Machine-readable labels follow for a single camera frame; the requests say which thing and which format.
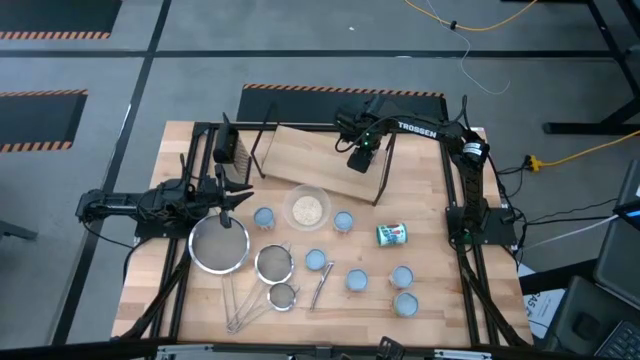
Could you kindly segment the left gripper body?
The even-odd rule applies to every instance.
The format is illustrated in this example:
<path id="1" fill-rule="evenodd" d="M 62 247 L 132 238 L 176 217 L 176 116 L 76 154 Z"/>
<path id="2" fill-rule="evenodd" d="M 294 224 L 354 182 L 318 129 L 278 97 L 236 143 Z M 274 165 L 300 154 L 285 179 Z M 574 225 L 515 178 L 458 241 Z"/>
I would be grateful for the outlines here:
<path id="1" fill-rule="evenodd" d="M 211 208 L 217 208 L 221 213 L 228 211 L 226 207 L 226 181 L 221 178 L 204 177 L 198 181 L 192 209 L 199 215 L 208 213 Z"/>

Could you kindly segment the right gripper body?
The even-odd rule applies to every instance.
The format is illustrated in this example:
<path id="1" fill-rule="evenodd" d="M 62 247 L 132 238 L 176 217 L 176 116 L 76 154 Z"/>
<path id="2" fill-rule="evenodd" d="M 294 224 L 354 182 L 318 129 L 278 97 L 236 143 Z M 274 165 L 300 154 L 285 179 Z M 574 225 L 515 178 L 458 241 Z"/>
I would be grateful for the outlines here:
<path id="1" fill-rule="evenodd" d="M 371 152 L 375 152 L 380 148 L 380 144 L 384 136 L 385 132 L 382 130 L 356 130 L 352 131 L 349 135 L 351 145 L 357 151 Z"/>

